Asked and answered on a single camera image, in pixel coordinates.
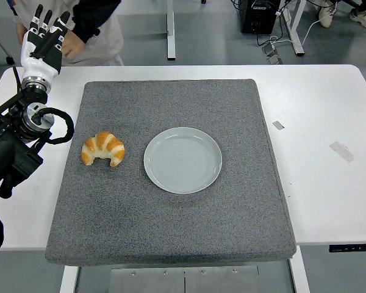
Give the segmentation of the person's hand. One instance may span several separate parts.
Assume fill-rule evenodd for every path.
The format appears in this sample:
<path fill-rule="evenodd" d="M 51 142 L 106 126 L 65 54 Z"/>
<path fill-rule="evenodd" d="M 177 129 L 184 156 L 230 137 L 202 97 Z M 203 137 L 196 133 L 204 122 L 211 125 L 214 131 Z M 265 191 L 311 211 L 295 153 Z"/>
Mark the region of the person's hand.
<path fill-rule="evenodd" d="M 24 35 L 28 31 L 28 28 L 26 28 L 21 23 L 16 23 L 15 30 L 16 30 L 16 36 L 17 36 L 18 42 L 19 42 L 20 45 L 22 45 L 23 44 Z"/>
<path fill-rule="evenodd" d="M 67 59 L 73 59 L 84 48 L 85 43 L 71 30 L 67 30 L 62 45 L 62 54 Z"/>

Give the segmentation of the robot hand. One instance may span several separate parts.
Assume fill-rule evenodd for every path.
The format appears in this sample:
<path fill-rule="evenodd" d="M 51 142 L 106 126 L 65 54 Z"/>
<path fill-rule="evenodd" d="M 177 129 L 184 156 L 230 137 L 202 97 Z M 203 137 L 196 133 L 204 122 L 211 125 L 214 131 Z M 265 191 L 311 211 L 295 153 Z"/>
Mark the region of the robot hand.
<path fill-rule="evenodd" d="M 62 45 L 70 13 L 63 12 L 50 26 L 52 11 L 48 10 L 41 21 L 42 12 L 43 5 L 40 4 L 23 37 L 21 65 L 24 68 L 24 80 L 39 78 L 51 82 L 60 73 L 62 66 Z"/>

